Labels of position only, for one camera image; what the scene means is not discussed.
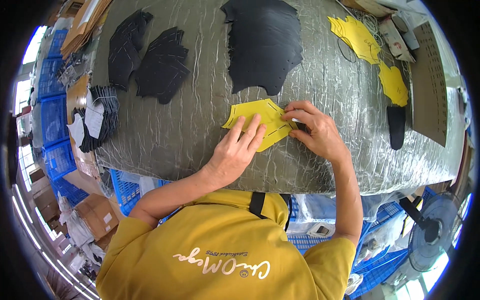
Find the cardboard box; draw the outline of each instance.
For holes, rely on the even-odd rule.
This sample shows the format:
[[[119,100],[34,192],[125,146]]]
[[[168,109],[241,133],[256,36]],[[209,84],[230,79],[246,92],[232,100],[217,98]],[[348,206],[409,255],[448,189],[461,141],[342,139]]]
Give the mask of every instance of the cardboard box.
[[[30,176],[30,180],[32,181],[32,183],[39,181],[40,179],[45,177],[45,174],[43,173],[43,170],[41,168],[33,170],[28,175]]]
[[[50,227],[51,230],[54,230],[55,232],[59,233],[63,233],[63,235],[66,235],[68,233],[68,229],[67,229],[67,224],[63,224],[61,225],[60,224],[60,221],[58,220],[51,220],[49,221],[48,223],[48,227]]]
[[[47,223],[53,219],[58,219],[60,216],[60,208],[57,199],[40,210],[40,214]]]
[[[398,60],[405,60],[409,62],[415,62],[413,56],[410,54],[407,44],[402,38],[402,35],[398,32],[391,17],[380,22],[378,26],[380,33],[382,34],[385,42],[387,42],[388,48],[394,58]]]
[[[47,186],[50,186],[50,181],[48,180],[47,177],[43,177],[43,178],[40,178],[39,180],[35,181],[32,183],[32,190],[31,190],[31,193],[32,193],[32,197],[33,198],[36,198],[37,195],[42,192],[42,190],[44,188],[46,188]]]
[[[47,186],[40,192],[38,192],[33,198],[33,201],[35,202],[35,205],[38,207],[38,210],[40,212],[42,211],[42,209],[44,209],[51,203],[57,204],[57,199],[55,198],[55,194],[53,193],[51,186]]]
[[[107,252],[108,245],[110,245],[113,236],[115,235],[115,233],[117,233],[117,228],[118,226],[115,226],[115,228],[113,228],[109,233],[107,233],[106,236],[102,237],[98,242],[96,242],[97,246],[102,248],[103,251]]]
[[[75,210],[90,228],[95,241],[106,236],[119,223],[110,202],[104,196],[91,194],[77,204]]]

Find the window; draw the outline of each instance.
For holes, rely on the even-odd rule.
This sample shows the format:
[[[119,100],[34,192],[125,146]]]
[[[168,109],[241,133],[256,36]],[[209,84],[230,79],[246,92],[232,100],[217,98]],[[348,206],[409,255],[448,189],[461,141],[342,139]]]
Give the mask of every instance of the window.
[[[17,82],[17,94],[15,95],[15,115],[18,115],[22,108],[28,106],[30,98],[30,79]]]
[[[25,187],[27,188],[27,192],[29,192],[32,190],[32,180],[30,179],[29,174],[31,171],[36,169],[35,164],[33,163],[32,148],[30,145],[18,148],[18,164],[20,165],[20,170],[22,171]]]
[[[30,40],[30,44],[28,44],[27,50],[25,51],[23,64],[36,60],[38,49],[40,49],[40,43],[42,42],[42,38],[46,30],[46,26],[42,26],[36,29],[35,34]]]

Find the yellow paper pattern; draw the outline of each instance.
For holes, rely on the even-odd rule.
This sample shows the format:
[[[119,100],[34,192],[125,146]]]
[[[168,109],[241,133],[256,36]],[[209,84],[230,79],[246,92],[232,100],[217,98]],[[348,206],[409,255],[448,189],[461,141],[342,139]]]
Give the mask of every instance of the yellow paper pattern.
[[[400,107],[407,105],[408,89],[403,82],[400,70],[396,66],[389,68],[383,61],[380,61],[379,67],[378,77],[382,82],[384,94],[392,100],[393,104]]]
[[[330,30],[352,48],[359,59],[370,64],[380,63],[380,46],[362,22],[351,16],[347,16],[346,21],[328,17],[328,21],[331,24]]]
[[[295,122],[291,120],[283,121],[280,118],[285,114],[285,111],[273,103],[271,99],[232,105],[230,117],[222,128],[232,128],[237,122],[238,117],[244,116],[245,124],[243,125],[242,131],[245,132],[256,113],[259,113],[262,116],[260,123],[267,125],[264,140],[257,152],[262,152],[286,137],[293,129],[298,129]]]

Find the white paper tag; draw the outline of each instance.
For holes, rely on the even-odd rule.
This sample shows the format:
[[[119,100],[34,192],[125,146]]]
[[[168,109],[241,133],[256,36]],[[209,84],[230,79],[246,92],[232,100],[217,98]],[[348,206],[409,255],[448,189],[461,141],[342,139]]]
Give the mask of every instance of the white paper tag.
[[[75,140],[75,144],[77,144],[77,147],[80,147],[85,137],[84,121],[82,117],[80,117],[80,114],[75,114],[75,121],[73,121],[73,124],[67,124],[67,127],[70,130],[72,138]]]
[[[89,88],[87,88],[86,100],[87,108],[85,110],[85,125],[87,125],[90,136],[97,139],[100,135],[105,108],[101,101],[93,103],[94,100],[92,99],[92,93]]]
[[[108,213],[105,217],[103,217],[103,221],[105,224],[108,224],[112,220],[112,215]]]

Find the fluorescent light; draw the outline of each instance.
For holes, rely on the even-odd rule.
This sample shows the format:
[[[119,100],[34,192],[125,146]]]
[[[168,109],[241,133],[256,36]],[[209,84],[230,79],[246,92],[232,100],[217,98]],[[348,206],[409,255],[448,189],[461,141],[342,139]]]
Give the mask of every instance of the fluorescent light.
[[[86,286],[84,286],[83,283],[80,282],[80,285],[81,285],[84,289],[86,289],[87,291],[89,291],[90,294],[94,295],[97,299],[100,299],[99,296],[97,296],[94,292],[92,292],[92,291],[89,290]]]
[[[32,232],[30,231],[30,228],[28,228],[27,222],[25,222],[24,216],[23,216],[22,213],[20,212],[20,208],[18,207],[17,200],[15,199],[14,196],[12,196],[12,200],[13,200],[13,204],[15,205],[15,208],[17,209],[18,216],[20,217],[20,220],[21,220],[22,223],[24,224],[25,230],[28,232],[28,235],[30,235],[30,238],[32,239],[32,241],[33,241],[33,243],[35,244],[35,246],[40,250],[40,249],[41,249],[40,244],[39,244],[39,243],[36,241],[36,239],[34,238]]]
[[[81,292],[85,297],[89,298],[90,300],[93,300],[91,297],[89,297],[87,294],[85,294],[84,291],[79,289],[78,286],[75,286],[75,288],[77,289],[77,291]]]
[[[24,199],[22,198],[22,195],[20,194],[20,190],[18,189],[18,185],[14,184],[14,186],[17,189],[18,199],[20,199],[20,203],[22,204],[22,207],[24,208],[25,214],[27,215],[27,218],[30,221],[30,223],[33,224],[32,218],[30,217],[30,214],[28,213],[27,208],[25,206]]]
[[[57,271],[68,283],[70,283],[70,285],[73,285],[73,283],[62,272],[60,272],[60,270],[57,268],[57,266],[55,266],[52,263],[52,261],[48,258],[48,256],[45,254],[45,252],[42,251],[42,254],[45,257],[45,259],[50,263],[50,265],[52,265],[52,267],[55,269],[55,271]]]
[[[80,283],[80,281],[78,281],[78,279],[73,276],[72,273],[70,273],[69,270],[67,270],[67,268],[57,259],[57,263],[59,263],[59,265],[68,273],[68,275],[70,275],[73,279],[75,279],[76,282]]]

